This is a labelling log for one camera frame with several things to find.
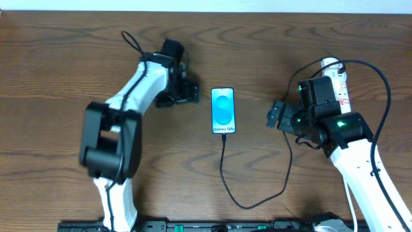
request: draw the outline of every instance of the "green light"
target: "green light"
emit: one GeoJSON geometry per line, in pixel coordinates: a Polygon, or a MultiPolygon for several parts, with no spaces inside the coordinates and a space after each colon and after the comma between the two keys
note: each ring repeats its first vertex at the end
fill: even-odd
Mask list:
{"type": "Polygon", "coordinates": [[[344,126],[344,125],[346,125],[346,124],[343,123],[343,122],[341,122],[341,121],[337,122],[337,126],[338,126],[338,127],[341,127],[341,126],[344,126]]]}

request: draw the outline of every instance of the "robotic arm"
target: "robotic arm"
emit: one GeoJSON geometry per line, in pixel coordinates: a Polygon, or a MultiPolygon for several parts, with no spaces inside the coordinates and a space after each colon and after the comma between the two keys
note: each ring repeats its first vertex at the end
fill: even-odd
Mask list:
{"type": "MultiPolygon", "coordinates": [[[[322,67],[338,61],[324,59],[322,67]]],[[[267,126],[297,135],[317,144],[341,172],[354,194],[371,231],[405,231],[371,172],[373,134],[359,113],[351,111],[346,73],[342,64],[323,71],[323,76],[299,83],[301,105],[276,101],[269,111],[267,126]]],[[[379,175],[397,211],[412,228],[412,215],[393,185],[375,148],[379,175]]]]}
{"type": "Polygon", "coordinates": [[[186,102],[199,102],[196,83],[185,78],[186,69],[181,63],[184,47],[176,41],[166,40],[162,50],[147,53],[130,81],[105,104],[92,102],[86,108],[80,163],[88,168],[90,177],[100,193],[104,208],[103,225],[115,231],[131,231],[137,218],[133,204],[131,179],[135,175],[142,152],[142,115],[152,102],[157,107],[172,106],[186,102]],[[144,77],[145,63],[147,72],[144,77]],[[124,110],[120,111],[125,94],[135,85],[127,98],[124,110]],[[103,137],[100,131],[119,133],[119,141],[103,137]],[[124,159],[121,159],[124,143],[124,159]],[[117,178],[120,163],[123,168],[117,178]],[[107,187],[117,180],[109,190],[107,187]]]}

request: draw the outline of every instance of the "wooden table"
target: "wooden table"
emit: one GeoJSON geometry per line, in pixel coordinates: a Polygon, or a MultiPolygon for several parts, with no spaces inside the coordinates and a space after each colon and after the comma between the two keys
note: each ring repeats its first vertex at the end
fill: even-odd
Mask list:
{"type": "MultiPolygon", "coordinates": [[[[141,215],[169,220],[271,220],[333,211],[350,219],[342,178],[321,151],[292,145],[285,194],[256,209],[237,208],[219,176],[221,137],[211,133],[211,88],[236,91],[238,131],[227,141],[225,176],[249,206],[283,186],[289,153],[265,127],[290,75],[326,55],[378,66],[392,88],[379,151],[412,209],[412,21],[409,15],[4,12],[0,18],[0,230],[55,231],[61,220],[103,216],[78,162],[84,109],[104,102],[136,71],[139,54],[175,39],[191,55],[201,103],[144,117],[143,157],[133,179],[141,215]]],[[[297,79],[308,78],[320,64],[297,79]]],[[[375,131],[386,101],[379,76],[349,64],[353,109],[375,131]]],[[[296,82],[290,101],[297,102],[296,82]]],[[[357,205],[356,213],[362,218],[357,205]]]]}

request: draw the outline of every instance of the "white background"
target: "white background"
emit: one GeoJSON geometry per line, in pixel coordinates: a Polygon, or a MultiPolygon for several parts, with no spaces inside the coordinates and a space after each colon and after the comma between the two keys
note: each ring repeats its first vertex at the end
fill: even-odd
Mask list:
{"type": "Polygon", "coordinates": [[[412,14],[412,0],[1,0],[3,10],[412,14]]]}

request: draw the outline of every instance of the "blue phone screen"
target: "blue phone screen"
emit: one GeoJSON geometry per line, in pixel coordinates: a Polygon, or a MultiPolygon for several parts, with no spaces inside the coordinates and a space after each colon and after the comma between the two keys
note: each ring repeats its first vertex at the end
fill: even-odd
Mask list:
{"type": "Polygon", "coordinates": [[[212,132],[236,132],[234,91],[232,88],[212,89],[212,132]]]}

